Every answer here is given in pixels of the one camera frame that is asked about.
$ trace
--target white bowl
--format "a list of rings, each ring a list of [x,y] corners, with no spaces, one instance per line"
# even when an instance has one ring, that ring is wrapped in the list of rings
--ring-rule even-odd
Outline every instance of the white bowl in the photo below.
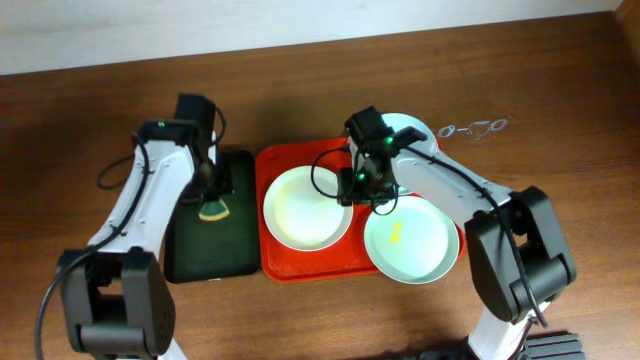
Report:
[[[316,185],[336,194],[338,178],[316,166]],[[311,166],[284,172],[269,186],[263,214],[269,232],[284,246],[299,251],[317,251],[335,244],[349,229],[353,207],[320,194],[311,184]]]
[[[385,214],[393,201],[378,207]],[[390,278],[407,284],[435,281],[458,258],[458,231],[442,211],[415,196],[398,199],[389,215],[372,213],[364,229],[364,242],[374,265]]]

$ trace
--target brown tabletop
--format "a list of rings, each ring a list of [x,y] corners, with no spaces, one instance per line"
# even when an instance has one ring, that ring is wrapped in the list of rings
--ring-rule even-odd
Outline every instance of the brown tabletop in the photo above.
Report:
[[[602,13],[0,78],[0,358],[33,357],[58,257],[118,197],[96,175],[147,117],[171,116],[179,92],[215,100],[225,143],[254,152],[339,135],[371,104],[436,133],[455,126],[441,138],[450,156],[554,203],[578,279],[546,311],[553,329],[579,333],[593,359],[640,355],[640,77]],[[472,125],[500,119],[484,136]],[[258,272],[170,289],[192,359],[415,352],[468,335],[482,307],[467,256],[423,286],[383,275],[281,285]],[[63,322],[56,294],[46,358],[82,358]]]

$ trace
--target red placemat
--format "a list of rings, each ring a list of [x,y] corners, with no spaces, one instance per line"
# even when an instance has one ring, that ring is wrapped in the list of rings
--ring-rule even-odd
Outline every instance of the red placemat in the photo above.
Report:
[[[274,145],[258,155],[256,196],[260,255],[262,270],[269,278],[280,283],[294,283],[380,272],[369,259],[364,246],[364,227],[371,214],[369,206],[354,206],[351,226],[342,238],[326,249],[311,252],[293,250],[280,244],[269,232],[262,214],[264,197],[278,176],[298,166],[313,165],[313,161],[322,152],[346,144],[347,139],[342,138]],[[337,173],[340,168],[351,166],[351,157],[349,153],[332,152],[324,156],[318,166]],[[456,228],[460,236],[459,259],[466,244],[464,233],[457,225]]]

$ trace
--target black tray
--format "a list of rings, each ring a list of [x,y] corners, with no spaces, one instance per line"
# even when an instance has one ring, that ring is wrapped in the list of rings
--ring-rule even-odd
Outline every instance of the black tray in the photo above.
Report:
[[[176,206],[165,234],[164,275],[172,283],[253,274],[260,268],[255,160],[248,151],[222,153],[233,194],[230,214],[206,222],[197,206]]]

